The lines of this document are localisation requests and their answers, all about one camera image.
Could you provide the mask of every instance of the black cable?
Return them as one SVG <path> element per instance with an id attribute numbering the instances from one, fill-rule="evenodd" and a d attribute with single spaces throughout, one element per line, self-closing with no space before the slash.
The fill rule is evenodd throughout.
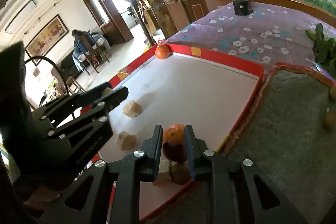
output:
<path id="1" fill-rule="evenodd" d="M 35 60 L 35 59 L 43 59 L 45 61 L 48 61 L 57 70 L 58 74 L 62 78 L 62 81 L 64 83 L 65 89 L 67 90 L 67 93 L 70 94 L 67 82 L 65 81 L 65 79 L 64 79 L 61 71 L 59 70 L 58 66 L 51 59 L 49 59 L 48 57 L 42 56 L 42 55 L 36 55 L 36 56 L 33 56 L 33 57 L 29 58 L 28 60 L 25 61 L 25 64 L 27 64 L 29 61 L 32 61 L 32 60 Z M 71 115 L 72 115 L 72 118 L 75 119 L 75 115 L 74 115 L 73 112 L 71 113 Z"/>

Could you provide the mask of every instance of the white board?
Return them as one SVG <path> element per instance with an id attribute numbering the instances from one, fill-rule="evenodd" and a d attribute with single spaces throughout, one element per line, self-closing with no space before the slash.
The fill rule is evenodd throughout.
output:
<path id="1" fill-rule="evenodd" d="M 152 136 L 156 124 L 165 130 L 174 123 L 192 125 L 196 138 L 203 139 L 208 148 L 216 150 L 229 134 L 244 110 L 257 84 L 257 77 L 207 60 L 172 55 L 154 58 L 123 86 L 128 98 L 110 112 L 113 137 L 100 150 L 107 162 L 121 160 L 140 148 L 144 139 Z M 135 100 L 142 106 L 136 118 L 122 114 L 123 106 Z M 121 131 L 136 135 L 137 144 L 131 151 L 116 146 Z M 183 186 L 171 183 L 155 187 L 141 182 L 140 218 L 151 213 L 172 198 Z"/>

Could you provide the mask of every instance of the floral tablecloth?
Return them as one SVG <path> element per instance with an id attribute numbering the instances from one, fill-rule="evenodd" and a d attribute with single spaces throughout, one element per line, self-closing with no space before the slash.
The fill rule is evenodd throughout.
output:
<path id="1" fill-rule="evenodd" d="M 322 23 L 325 35 L 335 37 L 336 29 L 301 11 L 281 6 L 251 3 L 253 13 L 235 15 L 230 3 L 210 12 L 166 40 L 225 52 L 247 59 L 269 71 L 277 62 L 315 67 L 313 42 L 305 34 Z"/>

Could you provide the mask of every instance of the chair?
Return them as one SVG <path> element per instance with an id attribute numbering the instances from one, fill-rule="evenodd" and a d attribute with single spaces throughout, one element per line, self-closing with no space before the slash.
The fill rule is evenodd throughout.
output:
<path id="1" fill-rule="evenodd" d="M 51 75 L 54 76 L 57 79 L 57 81 L 60 85 L 60 90 L 59 90 L 58 86 L 56 87 L 56 90 L 58 90 L 60 93 L 61 92 L 66 93 L 67 92 L 67 89 L 65 88 L 65 85 L 68 86 L 70 94 L 75 94 L 78 91 L 85 92 L 85 89 L 71 75 L 63 75 L 63 77 L 66 81 L 65 83 L 63 82 L 62 77 L 60 76 L 60 74 L 57 72 L 57 70 L 55 68 L 51 69 Z M 70 85 L 75 86 L 74 90 L 72 90 L 70 88 Z"/>
<path id="2" fill-rule="evenodd" d="M 82 34 L 79 37 L 79 40 L 81 42 L 83 42 L 84 47 L 88 50 L 89 54 L 87 54 L 86 52 L 83 52 L 82 49 L 81 49 L 81 52 L 85 55 L 86 60 L 90 63 L 90 65 L 94 68 L 94 70 L 97 73 L 99 73 L 98 70 L 97 70 L 97 68 L 102 64 L 102 62 L 100 62 L 100 64 L 95 67 L 93 65 L 93 60 L 96 59 L 98 56 L 101 56 L 103 58 L 103 60 L 105 60 L 105 61 L 107 60 L 108 63 L 110 63 L 110 60 L 106 57 L 106 54 L 104 53 L 104 51 L 97 44 L 95 44 L 96 45 L 96 49 L 93 49 L 93 47 L 91 46 L 91 44 L 87 40 L 86 34 L 89 34 L 91 36 L 90 31 L 89 31 L 87 33 Z"/>

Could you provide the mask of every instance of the silver screw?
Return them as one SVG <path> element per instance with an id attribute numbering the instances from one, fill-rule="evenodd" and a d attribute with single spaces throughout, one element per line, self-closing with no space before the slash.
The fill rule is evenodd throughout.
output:
<path id="1" fill-rule="evenodd" d="M 144 155 L 144 152 L 142 150 L 136 150 L 133 154 L 136 157 L 142 157 Z"/>
<path id="2" fill-rule="evenodd" d="M 106 116 L 102 116 L 99 118 L 99 122 L 106 122 L 107 121 L 107 117 Z"/>
<path id="3" fill-rule="evenodd" d="M 96 162 L 95 162 L 95 166 L 96 167 L 103 167 L 105 165 L 105 161 L 104 160 L 97 160 Z"/>
<path id="4" fill-rule="evenodd" d="M 215 152 L 214 151 L 212 151 L 212 150 L 205 150 L 204 151 L 204 154 L 206 155 L 206 156 L 209 156 L 209 157 L 211 157 L 211 156 L 213 156 L 214 154 L 215 154 Z"/>
<path id="5" fill-rule="evenodd" d="M 249 159 L 243 160 L 243 164 L 246 166 L 252 166 L 253 162 Z"/>

